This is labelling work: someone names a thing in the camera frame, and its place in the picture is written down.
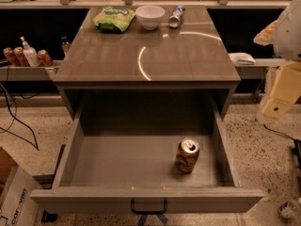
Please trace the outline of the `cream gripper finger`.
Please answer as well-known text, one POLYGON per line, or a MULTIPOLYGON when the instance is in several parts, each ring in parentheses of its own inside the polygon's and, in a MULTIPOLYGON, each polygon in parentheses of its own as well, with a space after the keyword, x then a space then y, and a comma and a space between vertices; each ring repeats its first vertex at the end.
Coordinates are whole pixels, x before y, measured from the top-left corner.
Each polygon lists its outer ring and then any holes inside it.
POLYGON ((260 33, 258 33, 253 41, 262 46, 272 45, 275 29, 277 26, 277 21, 273 21, 268 26, 266 26, 260 33))
POLYGON ((258 108, 256 120, 267 123, 280 119, 301 97, 301 63, 286 61, 276 70, 273 86, 258 108))

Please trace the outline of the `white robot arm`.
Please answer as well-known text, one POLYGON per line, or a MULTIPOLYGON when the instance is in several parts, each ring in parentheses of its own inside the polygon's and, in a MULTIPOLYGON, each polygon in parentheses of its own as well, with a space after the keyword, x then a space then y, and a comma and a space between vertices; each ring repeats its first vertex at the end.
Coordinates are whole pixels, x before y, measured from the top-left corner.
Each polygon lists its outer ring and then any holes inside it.
POLYGON ((253 41, 263 46, 272 44, 275 55, 285 60, 257 113, 260 123, 276 121, 301 97, 301 0, 292 0, 253 41))

